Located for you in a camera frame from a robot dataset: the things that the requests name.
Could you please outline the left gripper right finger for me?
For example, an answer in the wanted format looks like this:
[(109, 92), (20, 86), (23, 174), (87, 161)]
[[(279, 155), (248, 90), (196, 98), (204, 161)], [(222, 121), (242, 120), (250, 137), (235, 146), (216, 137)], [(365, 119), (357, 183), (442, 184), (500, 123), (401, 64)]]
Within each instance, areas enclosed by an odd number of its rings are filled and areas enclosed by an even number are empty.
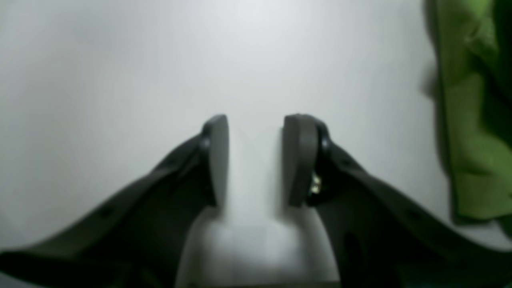
[(371, 175), (307, 114), (283, 125), (288, 204), (314, 208), (343, 288), (510, 288), (511, 253), (451, 230)]

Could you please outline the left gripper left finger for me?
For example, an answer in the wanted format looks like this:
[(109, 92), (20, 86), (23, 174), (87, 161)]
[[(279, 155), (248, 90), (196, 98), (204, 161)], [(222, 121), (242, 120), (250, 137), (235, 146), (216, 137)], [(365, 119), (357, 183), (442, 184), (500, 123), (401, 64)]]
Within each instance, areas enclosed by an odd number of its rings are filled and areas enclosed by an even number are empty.
[(219, 114), (75, 224), (2, 252), (1, 274), (42, 288), (172, 288), (194, 222), (224, 203), (228, 162)]

